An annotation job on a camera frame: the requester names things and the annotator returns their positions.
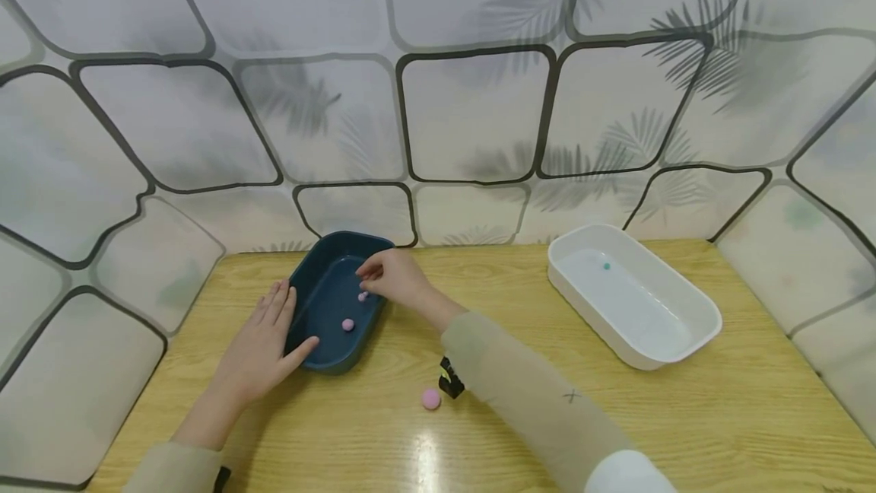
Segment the plastic tray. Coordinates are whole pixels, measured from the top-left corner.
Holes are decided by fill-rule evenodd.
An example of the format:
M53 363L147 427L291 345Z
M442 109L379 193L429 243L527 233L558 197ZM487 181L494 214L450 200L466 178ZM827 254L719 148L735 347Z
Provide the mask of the plastic tray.
M369 295L363 303L356 269L368 257L394 247L390 240L339 231L319 239L289 277L298 290L295 318L286 338L286 354L307 337L319 345L301 367L324 374L342 374L359 361L386 299ZM356 322L345 332L341 321Z
M721 313L706 294L610 224L560 236L547 260L551 284L639 370L684 360L721 331Z

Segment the left hand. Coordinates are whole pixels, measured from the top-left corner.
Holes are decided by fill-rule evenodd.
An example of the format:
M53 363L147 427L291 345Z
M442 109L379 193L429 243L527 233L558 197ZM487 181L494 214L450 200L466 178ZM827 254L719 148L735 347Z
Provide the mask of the left hand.
M305 339L283 356L294 310L295 288L287 279L275 281L225 350L208 390L232 405L247 407L297 370L319 338Z

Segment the beige sleeve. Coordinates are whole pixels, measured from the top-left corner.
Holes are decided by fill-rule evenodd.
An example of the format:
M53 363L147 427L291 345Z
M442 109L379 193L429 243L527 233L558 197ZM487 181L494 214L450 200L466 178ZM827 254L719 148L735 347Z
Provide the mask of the beige sleeve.
M125 493L212 493L221 453L173 442L152 446L122 490Z
M522 437L563 491L581 493L602 460L632 448L587 395L485 316L457 316L442 343L465 388Z

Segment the pink ball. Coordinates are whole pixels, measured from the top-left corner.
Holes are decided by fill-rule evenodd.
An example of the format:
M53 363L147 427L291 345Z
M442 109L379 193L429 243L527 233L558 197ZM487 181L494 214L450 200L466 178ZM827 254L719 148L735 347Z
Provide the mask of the pink ball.
M421 402L423 403L423 407L429 411L438 409L438 406L440 406L440 394L438 393L438 390L427 389L421 397Z

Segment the table surface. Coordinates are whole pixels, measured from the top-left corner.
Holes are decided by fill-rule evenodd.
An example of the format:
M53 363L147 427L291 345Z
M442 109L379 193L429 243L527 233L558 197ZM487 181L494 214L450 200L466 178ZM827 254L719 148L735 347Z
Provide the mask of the table surface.
M550 285L545 246L415 250L429 278L540 351L601 403L679 491L876 491L876 450L714 246L656 240L655 254L716 303L724 330L658 371L619 361ZM88 491L119 491L206 387L256 299L302 254L220 262ZM225 448L225 491L555 491L537 460L469 394L420 405L443 351L387 305L341 377L295 373L244 413Z

